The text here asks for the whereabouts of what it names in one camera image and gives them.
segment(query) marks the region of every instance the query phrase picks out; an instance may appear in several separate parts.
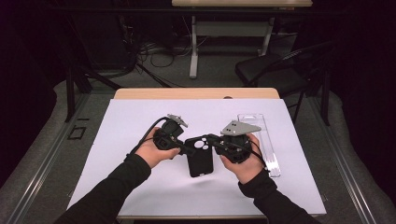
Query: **metal bracket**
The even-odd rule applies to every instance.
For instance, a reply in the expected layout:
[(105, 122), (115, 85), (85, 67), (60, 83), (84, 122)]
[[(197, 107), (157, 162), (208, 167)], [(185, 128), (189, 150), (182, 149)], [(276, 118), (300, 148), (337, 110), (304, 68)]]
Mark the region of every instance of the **metal bracket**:
[(237, 136), (245, 133), (259, 132), (261, 130), (262, 128), (259, 126), (233, 120), (220, 133), (229, 136)]
[(189, 127), (189, 125), (186, 122), (184, 122), (184, 120), (181, 118), (181, 116), (168, 114), (168, 118), (174, 120), (175, 122), (177, 122), (178, 124), (183, 125), (186, 128)]

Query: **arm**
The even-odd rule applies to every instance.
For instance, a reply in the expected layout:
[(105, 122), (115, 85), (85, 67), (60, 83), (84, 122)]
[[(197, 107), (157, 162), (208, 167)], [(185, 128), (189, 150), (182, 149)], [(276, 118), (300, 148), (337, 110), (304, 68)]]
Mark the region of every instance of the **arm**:
[[(257, 146), (260, 145), (259, 140), (253, 134), (250, 133), (247, 136)], [(253, 150), (261, 154), (255, 144), (251, 144)], [(249, 198), (254, 198), (256, 207), (268, 217), (271, 223), (319, 223), (303, 208), (276, 189), (276, 183), (269, 177), (262, 162), (255, 155), (250, 154), (250, 157), (240, 164), (231, 163), (223, 156), (220, 158), (224, 166), (235, 173), (242, 193)]]
[[(152, 138), (153, 129), (148, 135)], [(178, 148), (159, 150), (148, 140), (106, 179), (72, 205), (55, 223), (113, 223), (132, 190), (142, 184), (160, 161), (172, 159)]]

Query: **transparent plastic strip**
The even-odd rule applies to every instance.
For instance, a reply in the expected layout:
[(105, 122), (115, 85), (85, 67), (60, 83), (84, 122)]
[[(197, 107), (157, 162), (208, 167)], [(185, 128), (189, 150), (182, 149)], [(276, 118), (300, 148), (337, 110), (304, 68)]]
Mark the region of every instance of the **transparent plastic strip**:
[(262, 157), (267, 165), (270, 177), (279, 177), (280, 168), (276, 159), (276, 155), (268, 134), (267, 126), (263, 114), (240, 114), (238, 120), (244, 123), (256, 125), (262, 128), (261, 131), (253, 133), (260, 141), (260, 150)]

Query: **black phone case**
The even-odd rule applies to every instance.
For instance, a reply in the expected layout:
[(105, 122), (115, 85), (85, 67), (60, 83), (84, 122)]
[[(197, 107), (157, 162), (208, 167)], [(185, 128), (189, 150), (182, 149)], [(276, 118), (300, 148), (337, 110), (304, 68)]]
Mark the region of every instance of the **black phone case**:
[(190, 176), (197, 177), (213, 173), (213, 154), (204, 137), (194, 137), (184, 142), (186, 147), (195, 148), (195, 154), (187, 157), (189, 163)]

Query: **black component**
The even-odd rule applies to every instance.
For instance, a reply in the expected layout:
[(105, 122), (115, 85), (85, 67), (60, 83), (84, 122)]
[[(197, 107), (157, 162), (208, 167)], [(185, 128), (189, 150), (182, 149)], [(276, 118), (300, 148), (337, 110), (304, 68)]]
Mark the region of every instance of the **black component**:
[(168, 119), (161, 129), (155, 132), (153, 139), (154, 144), (160, 150), (179, 147), (180, 155), (186, 154), (188, 156), (192, 156), (195, 153), (195, 150), (193, 148), (185, 147), (183, 142), (177, 139), (183, 132), (183, 129), (176, 121)]
[(195, 148), (194, 156), (187, 157), (191, 177), (213, 173), (212, 146), (208, 144), (207, 135), (189, 138), (184, 145), (188, 148)]
[(250, 156), (252, 149), (247, 135), (223, 135), (220, 139), (220, 142), (218, 140), (212, 143), (216, 153), (225, 156), (232, 163), (241, 163)]

